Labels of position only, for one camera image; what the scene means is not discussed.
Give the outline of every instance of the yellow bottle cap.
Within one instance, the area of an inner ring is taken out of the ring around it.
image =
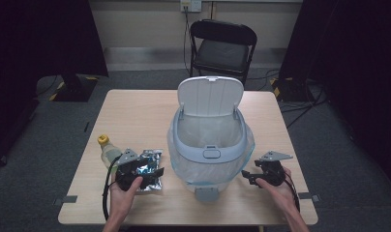
[[[97,138],[97,141],[100,145],[106,144],[110,139],[108,138],[107,134],[102,134]]]

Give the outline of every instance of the hand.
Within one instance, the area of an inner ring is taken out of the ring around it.
[[[286,173],[286,181],[292,184],[290,179],[291,171],[284,167],[284,172]],[[285,182],[275,187],[261,178],[257,178],[256,183],[271,194],[277,207],[283,211],[284,215],[286,216],[286,221],[288,221],[288,226],[292,232],[310,231],[295,206],[294,196],[291,188]]]
[[[114,181],[115,174],[112,174],[111,182],[113,183]],[[120,189],[117,183],[110,186],[110,214],[103,231],[118,231],[121,223],[132,208],[135,192],[140,187],[142,181],[142,177],[135,178],[127,191]]]
[[[286,181],[292,184],[292,181],[289,178],[291,176],[291,171],[288,168],[284,167],[284,172],[286,173]],[[268,190],[268,192],[274,199],[274,202],[277,207],[283,212],[287,210],[291,205],[295,206],[291,188],[286,183],[282,183],[279,186],[275,187],[261,178],[257,178],[256,183],[259,184],[263,189]]]

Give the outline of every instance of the plastic bottle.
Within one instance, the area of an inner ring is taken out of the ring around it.
[[[114,159],[116,157],[119,157],[122,154],[122,152],[118,147],[114,146],[110,142],[110,139],[108,138],[107,134],[100,135],[97,138],[97,141],[102,147],[102,161],[108,169],[111,163],[114,161]],[[111,168],[111,171],[114,172],[116,170],[117,170],[117,164],[114,163],[113,167]]]

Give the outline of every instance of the wooden table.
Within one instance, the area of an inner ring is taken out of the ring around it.
[[[218,201],[201,203],[188,191],[171,169],[166,134],[178,108],[175,90],[111,90],[108,92],[87,146],[78,165],[68,195],[76,203],[64,203],[59,221],[64,224],[104,224],[102,193],[106,168],[97,137],[106,133],[122,150],[138,154],[144,149],[163,149],[161,167],[163,189],[135,197],[125,223],[130,225],[277,225],[286,224],[269,194],[251,186],[239,174]],[[280,108],[270,92],[245,92],[239,105],[251,127],[256,148],[245,170],[259,173],[254,160],[269,150],[293,155],[282,164],[292,171],[297,192],[308,192],[295,156]],[[317,215],[311,199],[301,199],[301,214],[307,224]]]

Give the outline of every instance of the trash can lid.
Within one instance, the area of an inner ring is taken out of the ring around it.
[[[178,86],[178,102],[186,115],[225,116],[238,107],[243,93],[243,84],[232,77],[191,77]]]

